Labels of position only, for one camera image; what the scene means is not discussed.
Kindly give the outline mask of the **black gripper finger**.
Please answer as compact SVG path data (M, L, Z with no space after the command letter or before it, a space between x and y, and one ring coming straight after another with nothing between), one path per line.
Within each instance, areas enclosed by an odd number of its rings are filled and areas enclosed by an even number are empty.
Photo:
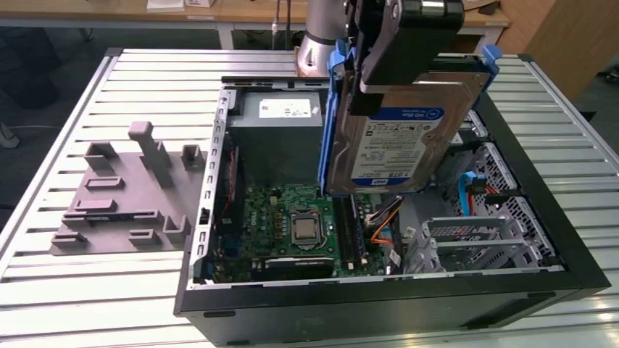
M381 29L385 1L349 1L346 107L351 115L370 116L378 111L382 95L361 90L363 63Z

